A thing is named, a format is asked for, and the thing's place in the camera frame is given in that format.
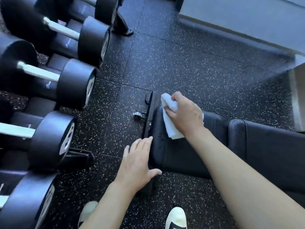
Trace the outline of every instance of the sneaker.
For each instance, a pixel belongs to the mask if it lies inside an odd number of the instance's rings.
[[[83,222],[89,218],[93,210],[96,208],[97,204],[98,204],[97,201],[91,201],[86,203],[86,205],[81,211],[81,215],[79,216],[78,227],[80,227],[83,224]]]
[[[173,208],[167,216],[165,229],[187,229],[186,215],[182,208]]]

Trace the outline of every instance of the person's left hand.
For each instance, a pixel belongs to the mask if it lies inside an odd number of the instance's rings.
[[[148,169],[148,157],[153,137],[136,140],[131,148],[125,147],[122,163],[114,182],[136,194],[154,176],[162,174],[159,169]]]

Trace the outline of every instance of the person's right hand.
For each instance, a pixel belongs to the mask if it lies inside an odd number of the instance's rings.
[[[181,92],[175,92],[171,99],[177,101],[178,111],[174,113],[168,106],[164,106],[164,109],[176,129],[186,138],[204,127],[202,111],[197,104],[183,96]]]

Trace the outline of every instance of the forearm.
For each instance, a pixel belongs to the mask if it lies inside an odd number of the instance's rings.
[[[202,128],[188,141],[239,228],[303,228],[305,210]]]
[[[112,182],[80,229],[118,229],[135,193]]]

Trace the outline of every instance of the person's left arm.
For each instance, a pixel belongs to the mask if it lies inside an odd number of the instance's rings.
[[[80,229],[118,229],[120,227],[136,192],[154,176],[162,173],[159,169],[148,169],[152,140],[152,137],[138,139],[130,149],[129,146],[125,148],[116,179],[108,186],[93,213]]]

